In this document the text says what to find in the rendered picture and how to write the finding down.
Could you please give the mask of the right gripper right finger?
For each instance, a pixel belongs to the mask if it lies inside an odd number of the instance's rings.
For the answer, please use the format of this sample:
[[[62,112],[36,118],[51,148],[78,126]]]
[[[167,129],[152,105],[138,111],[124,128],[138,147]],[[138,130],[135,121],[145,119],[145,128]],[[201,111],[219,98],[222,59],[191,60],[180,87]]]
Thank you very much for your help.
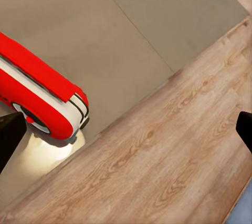
[[[236,131],[252,153],[252,113],[240,112],[237,119]]]

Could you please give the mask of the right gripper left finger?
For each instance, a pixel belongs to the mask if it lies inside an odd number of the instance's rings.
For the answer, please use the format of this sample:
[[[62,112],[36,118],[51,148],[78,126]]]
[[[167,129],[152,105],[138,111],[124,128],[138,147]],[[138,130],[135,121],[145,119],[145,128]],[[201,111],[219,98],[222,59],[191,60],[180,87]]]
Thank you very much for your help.
[[[27,131],[22,111],[0,117],[0,174]]]

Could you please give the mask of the radio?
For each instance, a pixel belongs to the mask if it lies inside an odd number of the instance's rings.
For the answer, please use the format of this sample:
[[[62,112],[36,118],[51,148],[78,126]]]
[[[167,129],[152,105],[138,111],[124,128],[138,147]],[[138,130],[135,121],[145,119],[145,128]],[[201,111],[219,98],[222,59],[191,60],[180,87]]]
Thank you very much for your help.
[[[89,103],[80,87],[2,33],[0,100],[57,140],[70,138],[90,119]]]

